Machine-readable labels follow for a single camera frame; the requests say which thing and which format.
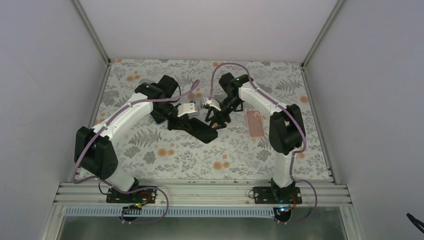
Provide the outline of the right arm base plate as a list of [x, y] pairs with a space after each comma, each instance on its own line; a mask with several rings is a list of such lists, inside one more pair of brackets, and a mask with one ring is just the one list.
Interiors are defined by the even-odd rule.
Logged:
[[302, 204], [302, 194], [299, 187], [272, 188], [271, 186], [256, 186], [252, 189], [255, 204], [289, 205]]

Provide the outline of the pink phone case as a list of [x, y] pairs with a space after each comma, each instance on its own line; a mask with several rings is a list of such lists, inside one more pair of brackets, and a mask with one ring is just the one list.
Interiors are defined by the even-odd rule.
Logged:
[[265, 136], [262, 116], [257, 110], [248, 110], [245, 114], [249, 135], [252, 138], [262, 138]]

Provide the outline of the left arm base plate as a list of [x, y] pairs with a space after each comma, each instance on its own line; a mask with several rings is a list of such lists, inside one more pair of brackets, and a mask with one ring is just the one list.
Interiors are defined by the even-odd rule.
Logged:
[[111, 188], [106, 196], [107, 203], [117, 204], [154, 204], [157, 190], [153, 188], [144, 189], [135, 193], [121, 193]]

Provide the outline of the black phone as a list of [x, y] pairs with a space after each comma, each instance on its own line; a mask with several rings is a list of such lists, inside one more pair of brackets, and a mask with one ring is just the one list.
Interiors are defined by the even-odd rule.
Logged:
[[186, 132], [204, 144], [209, 144], [218, 137], [218, 132], [215, 129], [197, 118], [191, 118], [188, 121]]

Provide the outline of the blue smartphone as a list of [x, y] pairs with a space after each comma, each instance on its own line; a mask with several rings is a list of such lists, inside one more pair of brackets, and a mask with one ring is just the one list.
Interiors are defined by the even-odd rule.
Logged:
[[160, 116], [160, 115], [151, 115], [152, 117], [153, 117], [153, 119], [154, 119], [154, 121], [157, 123], [157, 124], [162, 124], [162, 123], [164, 123], [164, 122], [166, 122], [167, 121], [167, 119], [165, 118], [165, 117], [162, 117], [162, 116]]

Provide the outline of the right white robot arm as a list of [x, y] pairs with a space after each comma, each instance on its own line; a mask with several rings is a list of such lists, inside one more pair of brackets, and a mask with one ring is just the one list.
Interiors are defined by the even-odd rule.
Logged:
[[218, 83], [227, 96], [218, 105], [215, 105], [214, 99], [207, 101], [212, 105], [205, 121], [215, 130], [224, 129], [231, 121], [231, 113], [236, 112], [243, 103], [252, 105], [266, 116], [269, 120], [268, 140], [276, 151], [275, 172], [270, 182], [271, 192], [279, 201], [293, 194], [296, 184], [292, 178], [292, 164], [288, 155], [303, 145], [306, 135], [299, 106], [277, 101], [250, 81], [246, 74], [234, 77], [231, 73], [226, 73]]

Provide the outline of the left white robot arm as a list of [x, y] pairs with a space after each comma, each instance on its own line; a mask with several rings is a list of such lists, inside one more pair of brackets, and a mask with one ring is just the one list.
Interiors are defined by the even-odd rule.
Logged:
[[122, 194], [137, 192], [138, 180], [119, 167], [115, 145], [141, 118], [164, 109], [164, 119], [178, 127], [184, 126], [178, 108], [173, 104], [191, 94], [199, 85], [197, 79], [190, 89], [174, 95], [178, 83], [164, 75], [157, 83], [139, 85], [131, 97], [104, 121], [91, 128], [81, 127], [76, 133], [72, 183], [88, 180], [76, 178], [78, 168], [91, 173], [89, 179], [97, 178]]

